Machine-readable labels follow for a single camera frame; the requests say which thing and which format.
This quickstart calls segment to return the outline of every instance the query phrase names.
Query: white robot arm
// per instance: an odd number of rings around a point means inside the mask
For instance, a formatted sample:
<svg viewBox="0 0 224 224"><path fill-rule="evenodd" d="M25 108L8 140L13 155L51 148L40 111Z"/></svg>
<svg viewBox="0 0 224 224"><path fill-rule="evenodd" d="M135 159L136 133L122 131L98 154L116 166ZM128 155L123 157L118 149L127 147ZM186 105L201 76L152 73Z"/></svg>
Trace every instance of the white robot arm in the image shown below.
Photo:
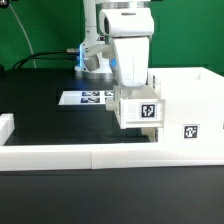
<svg viewBox="0 0 224 224"><path fill-rule="evenodd" d="M108 59L104 59L100 52L97 56L91 58L84 55L87 48L103 45L105 41L104 35L97 33L95 0L83 0L83 4L85 11L85 39L80 45L80 61L75 67L76 75L90 79L111 79L113 74Z"/></svg>
<svg viewBox="0 0 224 224"><path fill-rule="evenodd" d="M99 52L103 52L104 58L116 60L118 85L129 90L146 84L149 43L154 32L147 2L150 1L96 0L98 28L106 36L106 45L84 52L84 57L92 59L92 67L97 64L93 56Z"/></svg>

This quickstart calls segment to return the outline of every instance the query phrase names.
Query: white block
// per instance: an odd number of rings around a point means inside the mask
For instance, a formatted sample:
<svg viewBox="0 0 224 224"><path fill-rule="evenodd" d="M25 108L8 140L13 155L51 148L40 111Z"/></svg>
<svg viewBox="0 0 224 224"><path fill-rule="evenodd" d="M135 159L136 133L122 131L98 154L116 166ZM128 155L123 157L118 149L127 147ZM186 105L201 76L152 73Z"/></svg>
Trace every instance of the white block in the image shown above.
<svg viewBox="0 0 224 224"><path fill-rule="evenodd" d="M143 87L147 79L149 39L136 37L110 40L118 63L119 84L122 87Z"/></svg>
<svg viewBox="0 0 224 224"><path fill-rule="evenodd" d="M5 144L14 129L13 114L2 114L0 116L0 146Z"/></svg>
<svg viewBox="0 0 224 224"><path fill-rule="evenodd" d="M150 91L165 101L158 142L224 143L224 78L205 68L149 69Z"/></svg>
<svg viewBox="0 0 224 224"><path fill-rule="evenodd" d="M108 145L92 151L92 169L126 168L126 151L122 148L121 145Z"/></svg>

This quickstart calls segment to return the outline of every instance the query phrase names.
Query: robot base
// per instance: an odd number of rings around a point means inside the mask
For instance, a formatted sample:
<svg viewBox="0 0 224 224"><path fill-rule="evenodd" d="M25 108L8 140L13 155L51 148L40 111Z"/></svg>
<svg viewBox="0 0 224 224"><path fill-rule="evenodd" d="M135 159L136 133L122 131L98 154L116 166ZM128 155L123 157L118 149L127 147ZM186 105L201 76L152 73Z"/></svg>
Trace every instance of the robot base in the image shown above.
<svg viewBox="0 0 224 224"><path fill-rule="evenodd" d="M76 77L84 79L94 79L94 80L112 80L114 75L112 73L93 73L85 71L75 71Z"/></svg>

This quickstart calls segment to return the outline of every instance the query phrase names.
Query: green wall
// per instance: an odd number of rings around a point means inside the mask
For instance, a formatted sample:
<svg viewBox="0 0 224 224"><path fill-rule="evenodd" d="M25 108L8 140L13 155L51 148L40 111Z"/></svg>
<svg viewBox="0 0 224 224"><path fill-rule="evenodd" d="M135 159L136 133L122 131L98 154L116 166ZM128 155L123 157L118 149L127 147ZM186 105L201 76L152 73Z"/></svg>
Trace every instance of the green wall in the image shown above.
<svg viewBox="0 0 224 224"><path fill-rule="evenodd" d="M84 38L82 0L20 0L11 3L34 52L78 47ZM224 72L224 1L151 2L155 20L150 66L204 66ZM0 9L0 63L6 68L30 54L10 9ZM72 67L69 61L37 61L38 67Z"/></svg>

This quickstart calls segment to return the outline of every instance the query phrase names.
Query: black table surface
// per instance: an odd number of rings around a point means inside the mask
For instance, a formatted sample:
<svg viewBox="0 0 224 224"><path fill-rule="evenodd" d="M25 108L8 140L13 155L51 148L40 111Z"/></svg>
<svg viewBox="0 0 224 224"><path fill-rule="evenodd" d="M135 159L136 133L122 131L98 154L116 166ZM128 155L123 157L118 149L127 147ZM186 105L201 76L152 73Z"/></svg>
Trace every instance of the black table surface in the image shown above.
<svg viewBox="0 0 224 224"><path fill-rule="evenodd" d="M103 90L112 84L74 80L70 70L8 71L0 78L0 108L15 113L17 131L7 144L76 143L76 134L70 132L83 124L82 113L88 121L85 127L96 124L90 118L104 127L96 115L100 113L115 129L104 131L107 139L93 133L85 140L78 136L78 142L145 141L137 130L119 131L113 114L103 106L57 106L56 98L64 89ZM63 135L57 125L64 128ZM0 173L0 224L222 224L223 220L223 166Z"/></svg>
<svg viewBox="0 0 224 224"><path fill-rule="evenodd" d="M65 90L112 90L114 84L76 78L71 69L7 71L0 77L0 112L15 115L15 132L6 145L147 142L140 129L121 130L105 105L58 105Z"/></svg>

